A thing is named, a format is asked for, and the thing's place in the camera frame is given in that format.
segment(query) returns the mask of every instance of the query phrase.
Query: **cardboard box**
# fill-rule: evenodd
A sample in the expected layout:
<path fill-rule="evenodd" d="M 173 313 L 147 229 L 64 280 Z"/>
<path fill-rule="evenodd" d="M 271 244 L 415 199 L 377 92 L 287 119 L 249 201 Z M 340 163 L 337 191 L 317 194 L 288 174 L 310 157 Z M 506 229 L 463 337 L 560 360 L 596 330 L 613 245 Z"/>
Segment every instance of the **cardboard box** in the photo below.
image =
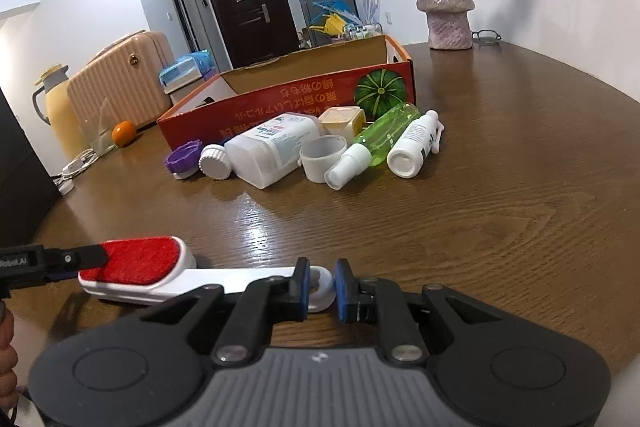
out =
<path fill-rule="evenodd" d="M 391 37 L 379 36 L 217 74 L 162 115 L 158 125 L 171 149 L 195 139 L 225 142 L 283 112 L 320 116 L 329 107 L 356 105 L 358 83 L 377 70 L 402 77 L 406 101 L 415 103 L 411 58 Z"/>

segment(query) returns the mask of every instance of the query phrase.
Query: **round wooden table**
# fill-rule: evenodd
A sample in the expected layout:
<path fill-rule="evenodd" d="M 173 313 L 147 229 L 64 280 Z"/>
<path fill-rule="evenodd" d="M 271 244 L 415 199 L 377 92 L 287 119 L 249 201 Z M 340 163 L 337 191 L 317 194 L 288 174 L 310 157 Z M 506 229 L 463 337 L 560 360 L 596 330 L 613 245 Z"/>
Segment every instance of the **round wooden table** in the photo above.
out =
<path fill-rule="evenodd" d="M 175 181 L 158 128 L 76 179 L 35 238 L 48 247 L 177 235 L 200 266 L 292 266 L 298 256 L 406 291 L 441 282 L 599 350 L 613 372 L 640 351 L 640 105 L 565 64 L 502 44 L 408 46 L 418 106 L 446 126 L 413 180 L 386 166 L 342 191 L 301 169 L 266 190 Z M 131 307 L 75 280 L 14 292 L 15 314 L 53 338 Z M 332 315 L 279 325 L 273 344 L 366 342 Z"/>

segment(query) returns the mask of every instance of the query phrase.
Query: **white plastic lid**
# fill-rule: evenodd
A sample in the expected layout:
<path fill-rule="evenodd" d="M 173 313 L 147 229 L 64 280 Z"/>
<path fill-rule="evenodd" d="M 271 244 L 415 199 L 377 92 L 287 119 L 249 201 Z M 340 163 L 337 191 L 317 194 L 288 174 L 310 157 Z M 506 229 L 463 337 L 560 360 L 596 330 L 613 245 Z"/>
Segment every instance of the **white plastic lid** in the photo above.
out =
<path fill-rule="evenodd" d="M 386 164 L 389 165 L 391 172 L 407 180 L 420 172 L 423 163 L 424 156 L 422 151 L 396 150 L 391 151 L 386 157 Z"/>
<path fill-rule="evenodd" d="M 361 143 L 354 143 L 340 156 L 338 163 L 324 174 L 324 181 L 334 190 L 340 190 L 354 177 L 366 171 L 371 160 L 369 149 Z"/>
<path fill-rule="evenodd" d="M 198 165 L 206 176 L 215 180 L 226 180 L 231 174 L 231 160 L 222 145 L 207 145 Z"/>

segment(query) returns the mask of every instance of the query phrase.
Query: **white spray nozzle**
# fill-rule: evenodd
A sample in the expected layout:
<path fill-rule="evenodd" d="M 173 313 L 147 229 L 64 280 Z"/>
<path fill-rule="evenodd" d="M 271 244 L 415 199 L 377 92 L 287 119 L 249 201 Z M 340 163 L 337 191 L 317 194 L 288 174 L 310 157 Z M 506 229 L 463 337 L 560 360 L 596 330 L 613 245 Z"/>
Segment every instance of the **white spray nozzle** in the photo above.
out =
<path fill-rule="evenodd" d="M 438 122 L 436 124 L 436 139 L 431 146 L 431 152 L 434 154 L 438 154 L 440 152 L 440 136 L 442 136 L 442 131 L 444 131 L 444 126 Z"/>
<path fill-rule="evenodd" d="M 371 165 L 371 153 L 361 143 L 354 143 L 349 147 L 338 163 L 324 174 L 324 181 L 333 190 L 340 190 L 354 177 L 366 171 Z"/>

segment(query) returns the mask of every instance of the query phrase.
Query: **orange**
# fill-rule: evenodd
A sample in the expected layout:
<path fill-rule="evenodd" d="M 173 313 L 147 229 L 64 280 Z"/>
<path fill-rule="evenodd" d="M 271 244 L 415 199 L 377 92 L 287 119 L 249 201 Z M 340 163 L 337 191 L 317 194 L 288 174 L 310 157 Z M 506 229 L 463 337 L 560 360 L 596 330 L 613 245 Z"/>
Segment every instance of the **orange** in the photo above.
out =
<path fill-rule="evenodd" d="M 133 142 L 137 133 L 138 130 L 136 129 L 136 126 L 129 120 L 125 120 L 113 128 L 111 138 L 113 138 L 114 144 L 118 147 L 125 147 Z"/>

